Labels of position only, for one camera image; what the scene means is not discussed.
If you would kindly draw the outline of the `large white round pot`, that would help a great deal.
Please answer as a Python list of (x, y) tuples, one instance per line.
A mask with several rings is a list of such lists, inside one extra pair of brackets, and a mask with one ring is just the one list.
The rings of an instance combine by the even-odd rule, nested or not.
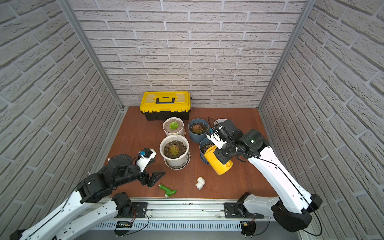
[(191, 158), (188, 140), (181, 135), (170, 135), (164, 138), (160, 144), (160, 153), (165, 164), (173, 170), (181, 170), (186, 167)]

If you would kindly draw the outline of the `blue pot back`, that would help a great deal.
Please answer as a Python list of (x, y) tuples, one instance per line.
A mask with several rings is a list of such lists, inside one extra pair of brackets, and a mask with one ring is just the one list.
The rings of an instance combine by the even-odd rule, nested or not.
[(200, 143), (206, 138), (209, 125), (203, 119), (193, 119), (189, 122), (188, 130), (191, 140), (195, 143)]

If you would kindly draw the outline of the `blue pot front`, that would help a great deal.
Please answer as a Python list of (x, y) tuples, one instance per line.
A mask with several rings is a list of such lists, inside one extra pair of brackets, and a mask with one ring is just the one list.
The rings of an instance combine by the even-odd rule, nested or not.
[(200, 158), (203, 161), (203, 163), (205, 163), (206, 165), (209, 165), (210, 163), (207, 161), (207, 159), (205, 158), (204, 154), (206, 153), (206, 151), (210, 147), (213, 147), (213, 146), (215, 146), (215, 145), (208, 138), (204, 138), (200, 142), (200, 145), (199, 145), (199, 148), (200, 148)]

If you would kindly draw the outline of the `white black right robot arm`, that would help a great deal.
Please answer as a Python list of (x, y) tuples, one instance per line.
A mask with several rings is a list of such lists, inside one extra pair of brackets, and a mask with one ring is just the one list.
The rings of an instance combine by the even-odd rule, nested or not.
[(257, 130), (243, 134), (241, 130), (227, 131), (223, 126), (207, 137), (215, 147), (205, 153), (213, 167), (227, 164), (231, 158), (243, 156), (256, 167), (278, 194), (277, 197), (259, 197), (245, 193), (239, 200), (239, 208), (249, 214), (273, 218), (289, 232), (305, 231), (322, 204), (316, 194), (306, 191), (286, 170), (275, 155), (272, 147)]

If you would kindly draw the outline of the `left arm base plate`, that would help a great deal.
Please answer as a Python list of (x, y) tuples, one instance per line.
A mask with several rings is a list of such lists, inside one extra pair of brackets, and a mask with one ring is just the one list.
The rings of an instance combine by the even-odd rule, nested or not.
[(145, 218), (148, 202), (131, 202), (119, 210), (117, 218)]

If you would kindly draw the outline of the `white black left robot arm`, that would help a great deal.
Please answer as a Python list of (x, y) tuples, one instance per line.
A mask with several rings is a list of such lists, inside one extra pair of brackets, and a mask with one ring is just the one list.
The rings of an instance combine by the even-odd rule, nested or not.
[(121, 185), (139, 181), (143, 186), (153, 187), (166, 174), (149, 175), (146, 171), (146, 167), (154, 163), (156, 154), (153, 149), (145, 148), (136, 160), (126, 154), (112, 157), (97, 173), (80, 181), (69, 198), (48, 216), (29, 229), (16, 230), (10, 239), (72, 240), (107, 219), (129, 217), (133, 203), (126, 193), (116, 194), (96, 210), (82, 217), (79, 215)]

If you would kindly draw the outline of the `small white faceted pot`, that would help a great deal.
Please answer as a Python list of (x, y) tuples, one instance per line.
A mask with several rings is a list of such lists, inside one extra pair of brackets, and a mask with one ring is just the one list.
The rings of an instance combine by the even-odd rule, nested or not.
[(184, 122), (176, 117), (169, 118), (163, 123), (163, 130), (166, 136), (181, 135), (185, 136), (186, 131), (184, 129)]

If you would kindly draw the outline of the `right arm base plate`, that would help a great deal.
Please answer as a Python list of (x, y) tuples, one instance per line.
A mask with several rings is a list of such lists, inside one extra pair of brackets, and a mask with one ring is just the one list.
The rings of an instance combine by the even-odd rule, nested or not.
[(261, 214), (251, 214), (240, 203), (224, 203), (224, 213), (226, 219), (263, 219)]

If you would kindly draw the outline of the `blue pot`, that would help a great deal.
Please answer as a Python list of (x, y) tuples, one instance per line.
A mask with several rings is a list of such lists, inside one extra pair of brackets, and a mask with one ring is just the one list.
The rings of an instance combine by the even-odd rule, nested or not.
[(213, 147), (213, 146), (215, 146), (215, 145), (208, 138), (204, 138), (200, 142), (200, 145), (199, 145), (199, 148), (200, 148), (200, 158), (203, 161), (203, 163), (205, 163), (206, 165), (209, 165), (210, 163), (207, 161), (207, 159), (205, 158), (204, 154), (206, 153), (206, 151), (210, 147)]
[(206, 138), (209, 125), (203, 119), (193, 119), (189, 122), (188, 130), (191, 140), (195, 143), (200, 143)]

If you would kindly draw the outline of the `white PVC elbow fitting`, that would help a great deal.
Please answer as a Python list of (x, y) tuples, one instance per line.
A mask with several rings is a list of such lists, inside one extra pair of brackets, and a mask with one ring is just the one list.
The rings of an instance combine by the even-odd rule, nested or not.
[(204, 180), (204, 178), (203, 177), (199, 177), (197, 179), (197, 183), (195, 184), (195, 186), (200, 191), (204, 187), (205, 183), (206, 183), (206, 181)]

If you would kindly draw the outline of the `yellow plastic watering can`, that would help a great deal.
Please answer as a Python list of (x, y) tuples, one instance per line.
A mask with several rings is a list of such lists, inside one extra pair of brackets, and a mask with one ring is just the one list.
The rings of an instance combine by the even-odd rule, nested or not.
[(208, 148), (204, 154), (204, 157), (218, 175), (223, 175), (232, 168), (233, 162), (229, 160), (226, 164), (222, 164), (215, 155), (215, 150), (217, 149), (217, 146), (212, 146)]

